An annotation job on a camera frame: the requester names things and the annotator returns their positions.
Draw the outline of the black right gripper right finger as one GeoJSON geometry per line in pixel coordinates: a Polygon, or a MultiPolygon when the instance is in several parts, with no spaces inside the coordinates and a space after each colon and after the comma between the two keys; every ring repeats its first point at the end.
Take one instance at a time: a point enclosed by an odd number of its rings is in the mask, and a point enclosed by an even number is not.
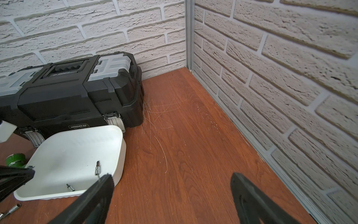
{"type": "Polygon", "coordinates": [[[241,173],[233,173],[230,188],[241,224],[298,224],[241,173]]]}

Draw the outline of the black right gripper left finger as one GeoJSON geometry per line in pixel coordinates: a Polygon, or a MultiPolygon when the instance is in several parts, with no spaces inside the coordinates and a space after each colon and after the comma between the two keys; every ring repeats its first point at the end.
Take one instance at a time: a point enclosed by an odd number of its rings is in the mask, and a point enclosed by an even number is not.
{"type": "Polygon", "coordinates": [[[50,224],[104,224],[114,192],[112,175],[99,178],[50,224]]]}

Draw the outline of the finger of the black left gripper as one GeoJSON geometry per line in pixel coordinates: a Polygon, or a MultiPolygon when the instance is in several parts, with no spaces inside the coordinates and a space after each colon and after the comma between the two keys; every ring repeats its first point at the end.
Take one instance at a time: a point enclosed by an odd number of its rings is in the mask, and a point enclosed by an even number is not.
{"type": "Polygon", "coordinates": [[[33,169],[1,166],[1,202],[33,179],[34,175],[33,169]]]}

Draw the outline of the silver bit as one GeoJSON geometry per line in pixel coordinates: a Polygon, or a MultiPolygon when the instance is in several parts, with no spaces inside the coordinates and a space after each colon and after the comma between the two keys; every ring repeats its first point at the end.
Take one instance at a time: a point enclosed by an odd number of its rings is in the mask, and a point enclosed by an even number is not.
{"type": "Polygon", "coordinates": [[[71,185],[66,184],[66,186],[67,186],[68,191],[70,191],[70,192],[75,191],[75,189],[71,185]]]}

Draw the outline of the dark bit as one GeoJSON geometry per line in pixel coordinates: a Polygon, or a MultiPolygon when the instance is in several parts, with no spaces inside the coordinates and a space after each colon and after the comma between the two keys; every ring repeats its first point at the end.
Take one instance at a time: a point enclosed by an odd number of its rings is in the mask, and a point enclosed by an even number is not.
{"type": "Polygon", "coordinates": [[[100,173],[101,173],[100,161],[97,161],[96,162],[96,167],[95,167],[95,176],[100,178],[100,173]]]}

